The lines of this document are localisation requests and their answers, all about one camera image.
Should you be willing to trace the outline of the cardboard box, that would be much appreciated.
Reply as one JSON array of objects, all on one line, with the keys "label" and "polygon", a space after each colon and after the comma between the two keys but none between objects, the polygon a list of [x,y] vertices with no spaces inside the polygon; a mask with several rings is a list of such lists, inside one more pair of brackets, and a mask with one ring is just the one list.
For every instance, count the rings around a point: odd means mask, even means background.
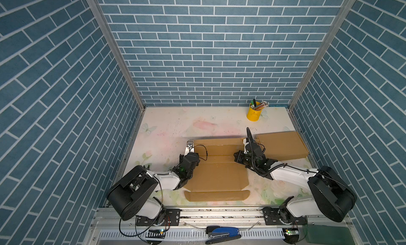
[{"label": "cardboard box", "polygon": [[259,134],[258,142],[265,148],[265,156],[275,160],[306,158],[309,150],[296,131]]}]

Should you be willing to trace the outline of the cardboard sheet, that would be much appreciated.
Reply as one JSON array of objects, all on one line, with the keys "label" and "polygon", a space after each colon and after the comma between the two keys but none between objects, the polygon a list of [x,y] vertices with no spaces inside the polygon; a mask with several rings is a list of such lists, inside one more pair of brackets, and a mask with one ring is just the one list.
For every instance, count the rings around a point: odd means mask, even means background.
[{"label": "cardboard sheet", "polygon": [[203,160],[184,186],[189,202],[244,201],[250,196],[244,165],[234,154],[243,150],[243,138],[197,139],[194,152]]}]

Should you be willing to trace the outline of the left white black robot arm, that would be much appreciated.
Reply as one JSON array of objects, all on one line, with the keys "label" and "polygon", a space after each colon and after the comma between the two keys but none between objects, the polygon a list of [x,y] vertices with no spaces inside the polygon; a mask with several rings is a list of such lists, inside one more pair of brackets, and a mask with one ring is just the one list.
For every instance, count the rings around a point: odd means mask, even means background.
[{"label": "left white black robot arm", "polygon": [[140,216],[160,224],[166,209],[162,200],[152,198],[151,194],[184,187],[200,160],[198,153],[180,155],[179,164],[166,173],[153,172],[137,165],[108,190],[106,198],[123,221]]}]

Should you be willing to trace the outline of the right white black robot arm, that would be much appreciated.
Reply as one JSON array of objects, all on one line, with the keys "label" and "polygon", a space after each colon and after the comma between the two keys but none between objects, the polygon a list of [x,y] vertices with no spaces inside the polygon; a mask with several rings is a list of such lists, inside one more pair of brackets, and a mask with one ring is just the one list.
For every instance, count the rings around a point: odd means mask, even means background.
[{"label": "right white black robot arm", "polygon": [[357,201],[356,193],[330,167],[305,169],[266,158],[263,150],[234,153],[235,162],[259,176],[276,182],[287,182],[310,192],[309,196],[289,196],[279,206],[277,215],[284,224],[309,215],[324,215],[341,222]]}]

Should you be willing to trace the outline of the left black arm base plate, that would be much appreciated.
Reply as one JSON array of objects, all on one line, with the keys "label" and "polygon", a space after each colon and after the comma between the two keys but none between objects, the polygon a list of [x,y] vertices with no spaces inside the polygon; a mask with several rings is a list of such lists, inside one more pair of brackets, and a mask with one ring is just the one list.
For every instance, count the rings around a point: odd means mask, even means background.
[{"label": "left black arm base plate", "polygon": [[180,219],[180,209],[162,209],[157,217],[152,219],[145,216],[137,216],[136,225],[141,227],[148,226],[178,226]]}]

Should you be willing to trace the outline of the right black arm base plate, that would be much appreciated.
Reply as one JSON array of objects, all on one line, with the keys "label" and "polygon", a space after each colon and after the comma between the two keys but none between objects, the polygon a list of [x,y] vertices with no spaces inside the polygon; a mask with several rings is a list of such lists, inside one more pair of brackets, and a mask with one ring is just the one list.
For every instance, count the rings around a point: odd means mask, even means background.
[{"label": "right black arm base plate", "polygon": [[262,209],[265,224],[267,226],[276,225],[305,225],[308,223],[307,218],[304,216],[294,217],[288,210],[265,207]]}]

